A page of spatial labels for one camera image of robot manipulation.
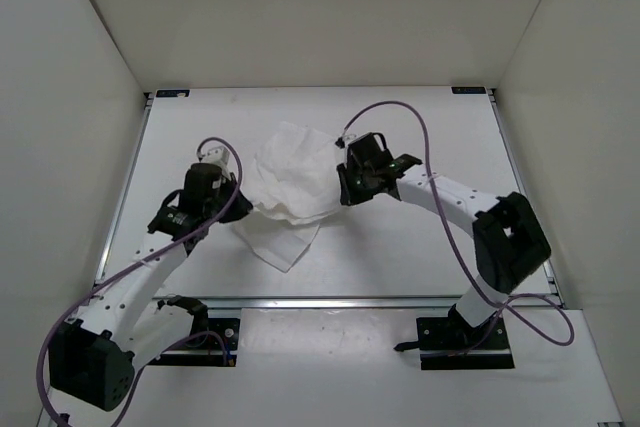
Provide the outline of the white pleated skirt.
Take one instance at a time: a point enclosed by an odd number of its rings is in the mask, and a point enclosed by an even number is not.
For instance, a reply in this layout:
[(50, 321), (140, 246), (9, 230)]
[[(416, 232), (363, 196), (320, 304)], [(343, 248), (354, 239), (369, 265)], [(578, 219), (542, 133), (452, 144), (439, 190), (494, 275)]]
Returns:
[(253, 210), (233, 225), (234, 233), (263, 262), (288, 272), (321, 222), (341, 208), (336, 167), (342, 160), (330, 135), (280, 123), (243, 174), (242, 192)]

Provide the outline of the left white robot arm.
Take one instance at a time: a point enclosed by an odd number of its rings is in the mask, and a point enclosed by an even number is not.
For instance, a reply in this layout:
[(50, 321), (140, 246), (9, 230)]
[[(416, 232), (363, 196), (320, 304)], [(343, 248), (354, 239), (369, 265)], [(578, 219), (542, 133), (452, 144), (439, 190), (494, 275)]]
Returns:
[(110, 412), (135, 376), (166, 349), (208, 336), (203, 302), (182, 295), (159, 300), (165, 280), (190, 257), (214, 223), (243, 219), (252, 210), (225, 161), (192, 164), (182, 188), (161, 203), (134, 254), (135, 270), (104, 282), (103, 290), (56, 328), (48, 346), (53, 388)]

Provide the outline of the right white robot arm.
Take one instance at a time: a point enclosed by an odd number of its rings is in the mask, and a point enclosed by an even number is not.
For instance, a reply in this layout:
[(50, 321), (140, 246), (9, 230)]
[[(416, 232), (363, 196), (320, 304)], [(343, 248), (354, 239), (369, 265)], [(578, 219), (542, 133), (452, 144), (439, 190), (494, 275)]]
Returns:
[(460, 347), (473, 346), (499, 306), (551, 255), (527, 198), (518, 192), (483, 193), (430, 174), (417, 157), (393, 156), (378, 132), (349, 142), (340, 138), (336, 146), (344, 151), (344, 161), (337, 166), (342, 205), (355, 206), (386, 194), (438, 215), (446, 227), (454, 225), (472, 239), (477, 274), (453, 307), (448, 334)]

